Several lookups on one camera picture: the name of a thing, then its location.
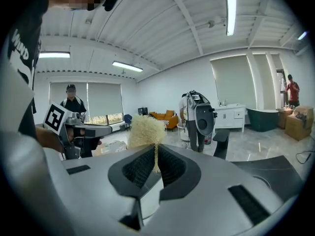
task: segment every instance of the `ceiling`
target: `ceiling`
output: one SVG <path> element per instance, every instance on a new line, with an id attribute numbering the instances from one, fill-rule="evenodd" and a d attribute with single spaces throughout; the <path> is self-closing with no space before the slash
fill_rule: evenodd
<path id="1" fill-rule="evenodd" d="M 225 24 L 225 0 L 118 0 L 110 12 L 103 7 L 90 12 L 51 8 L 43 18 L 42 51 L 70 51 L 71 58 L 40 59 L 36 70 L 140 81 L 220 51 L 255 47 L 299 51 L 303 46 L 297 40 L 303 30 L 282 0 L 237 0 L 233 36 L 226 36 Z M 114 60 L 143 72 L 113 67 Z"/>

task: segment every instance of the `dark green bathtub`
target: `dark green bathtub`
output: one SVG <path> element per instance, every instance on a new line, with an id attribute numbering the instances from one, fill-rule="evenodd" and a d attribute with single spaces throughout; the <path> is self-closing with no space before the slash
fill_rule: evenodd
<path id="1" fill-rule="evenodd" d="M 277 110 L 258 110 L 247 108 L 248 117 L 253 130 L 265 132 L 277 127 L 279 112 Z"/>

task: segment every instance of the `chair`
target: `chair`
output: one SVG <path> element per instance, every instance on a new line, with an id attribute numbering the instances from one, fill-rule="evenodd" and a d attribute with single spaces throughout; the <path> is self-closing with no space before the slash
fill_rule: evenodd
<path id="1" fill-rule="evenodd" d="M 131 115 L 124 115 L 124 121 L 125 121 L 125 124 L 126 124 L 127 131 L 128 131 L 128 125 L 129 125 L 129 128 L 130 128 L 131 120 L 132 120 L 132 116 Z"/>

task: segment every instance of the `cap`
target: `cap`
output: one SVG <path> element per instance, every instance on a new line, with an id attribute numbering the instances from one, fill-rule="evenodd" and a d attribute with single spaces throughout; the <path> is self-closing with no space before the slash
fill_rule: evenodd
<path id="1" fill-rule="evenodd" d="M 66 91 L 68 91 L 68 89 L 74 89 L 75 90 L 75 85 L 74 84 L 69 84 L 67 86 L 67 90 Z"/>

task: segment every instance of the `white cabinet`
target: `white cabinet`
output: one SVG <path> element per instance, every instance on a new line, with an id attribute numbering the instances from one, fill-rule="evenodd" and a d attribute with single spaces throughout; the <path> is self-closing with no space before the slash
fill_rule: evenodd
<path id="1" fill-rule="evenodd" d="M 242 128 L 244 132 L 245 106 L 233 104 L 215 109 L 218 114 L 216 118 L 214 132 L 216 128 Z"/>

